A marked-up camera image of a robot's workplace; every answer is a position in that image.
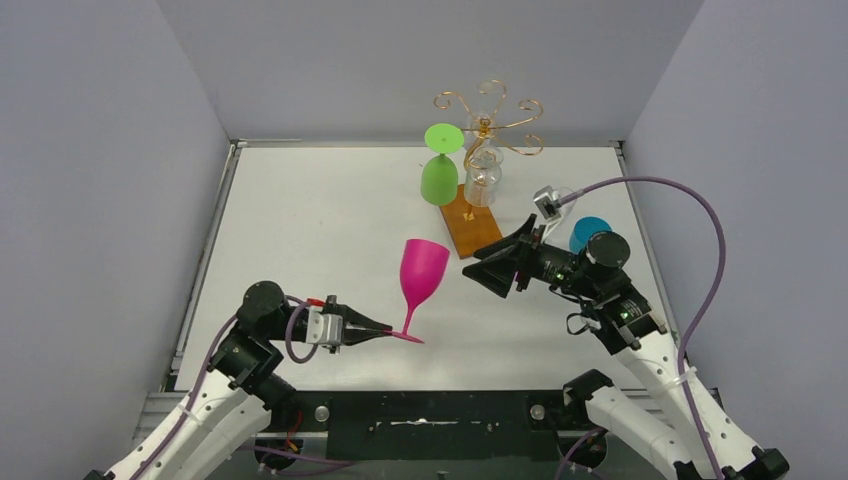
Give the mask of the clear round wine glass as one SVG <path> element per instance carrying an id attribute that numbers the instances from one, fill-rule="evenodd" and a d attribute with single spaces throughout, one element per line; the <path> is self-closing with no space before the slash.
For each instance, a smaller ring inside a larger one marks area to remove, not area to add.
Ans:
<path id="1" fill-rule="evenodd" d="M 478 139 L 476 130 L 480 128 L 480 122 L 488 119 L 494 122 L 498 110 L 505 98 L 506 87 L 499 79 L 484 80 L 476 87 L 476 96 L 471 102 L 471 113 L 467 119 L 468 131 L 465 133 L 467 146 L 470 147 Z"/>

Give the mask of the clear patterned wine glass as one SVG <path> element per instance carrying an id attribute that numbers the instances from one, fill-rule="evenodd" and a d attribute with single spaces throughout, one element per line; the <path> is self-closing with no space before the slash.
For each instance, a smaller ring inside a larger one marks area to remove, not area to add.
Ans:
<path id="1" fill-rule="evenodd" d="M 466 169 L 463 195 L 473 207 L 490 207 L 496 200 L 502 178 L 503 154 L 497 147 L 484 146 L 472 154 Z"/>

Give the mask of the green plastic wine glass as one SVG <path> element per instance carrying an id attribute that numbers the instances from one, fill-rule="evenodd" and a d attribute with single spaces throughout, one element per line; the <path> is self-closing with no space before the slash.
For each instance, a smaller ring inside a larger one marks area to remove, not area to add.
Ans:
<path id="1" fill-rule="evenodd" d="M 457 167 L 449 155 L 463 147 L 463 133 L 454 125 L 436 123 L 426 130 L 424 140 L 435 156 L 423 167 L 420 194 L 429 204 L 448 205 L 455 199 L 459 183 Z"/>

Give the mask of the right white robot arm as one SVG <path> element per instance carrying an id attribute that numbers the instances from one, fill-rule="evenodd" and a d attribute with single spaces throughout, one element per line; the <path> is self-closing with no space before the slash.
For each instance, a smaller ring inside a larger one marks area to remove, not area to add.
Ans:
<path id="1" fill-rule="evenodd" d="M 663 414 L 639 407 L 597 369 L 563 387 L 566 408 L 624 441 L 666 479 L 782 479 L 787 459 L 760 446 L 698 379 L 677 364 L 668 322 L 634 287 L 623 267 L 630 247 L 619 234 L 593 234 L 578 253 L 543 242 L 530 215 L 513 234 L 475 252 L 465 277 L 501 298 L 532 280 L 575 301 L 586 330 L 639 380 Z"/>

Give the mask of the pink plastic wine glass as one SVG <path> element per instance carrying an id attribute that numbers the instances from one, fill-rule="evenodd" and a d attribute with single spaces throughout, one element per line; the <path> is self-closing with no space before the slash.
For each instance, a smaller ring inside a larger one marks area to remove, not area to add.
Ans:
<path id="1" fill-rule="evenodd" d="M 424 343 L 409 333 L 412 319 L 416 309 L 439 288 L 449 257 L 450 251 L 440 243 L 420 238 L 405 242 L 399 284 L 406 302 L 406 314 L 403 328 L 400 332 L 393 332 L 393 336 L 412 343 Z"/>

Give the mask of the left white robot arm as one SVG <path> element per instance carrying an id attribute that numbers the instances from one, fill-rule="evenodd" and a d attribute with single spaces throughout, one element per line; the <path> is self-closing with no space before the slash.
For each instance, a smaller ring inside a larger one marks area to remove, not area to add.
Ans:
<path id="1" fill-rule="evenodd" d="M 337 352 L 391 334 L 333 295 L 295 305 L 277 283 L 259 281 L 216 334 L 183 399 L 126 457 L 87 476 L 204 479 L 291 404 L 296 390 L 275 372 L 286 357 L 275 341 Z"/>

